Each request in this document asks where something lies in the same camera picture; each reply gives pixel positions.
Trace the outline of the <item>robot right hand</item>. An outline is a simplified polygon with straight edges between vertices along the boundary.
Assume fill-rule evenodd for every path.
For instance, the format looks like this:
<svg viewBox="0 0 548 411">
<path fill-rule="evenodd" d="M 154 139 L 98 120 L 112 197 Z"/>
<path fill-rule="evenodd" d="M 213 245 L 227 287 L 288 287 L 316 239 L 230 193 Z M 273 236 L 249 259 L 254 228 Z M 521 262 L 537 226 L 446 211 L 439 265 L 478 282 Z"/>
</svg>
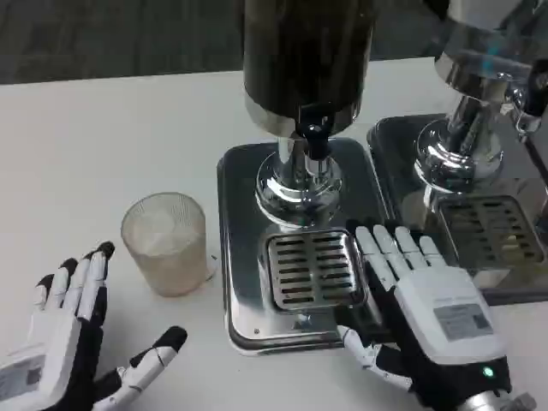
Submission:
<svg viewBox="0 0 548 411">
<path fill-rule="evenodd" d="M 431 410 L 502 408 L 512 383 L 502 338 L 468 272 L 434 240 L 405 226 L 351 220 L 348 230 L 388 332 L 366 329 L 355 307 L 337 307 L 337 334 L 360 364 Z"/>
</svg>

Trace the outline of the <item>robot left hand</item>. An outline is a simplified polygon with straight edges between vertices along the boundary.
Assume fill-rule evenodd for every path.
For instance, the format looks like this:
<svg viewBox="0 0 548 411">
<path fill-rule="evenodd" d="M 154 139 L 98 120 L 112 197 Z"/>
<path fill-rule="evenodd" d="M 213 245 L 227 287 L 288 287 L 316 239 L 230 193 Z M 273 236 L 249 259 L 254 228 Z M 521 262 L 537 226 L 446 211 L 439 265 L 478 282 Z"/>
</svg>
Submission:
<svg viewBox="0 0 548 411">
<path fill-rule="evenodd" d="M 173 325 L 127 366 L 96 375 L 115 250 L 104 241 L 36 284 L 27 337 L 1 362 L 3 410 L 124 410 L 177 357 L 188 333 Z"/>
</svg>

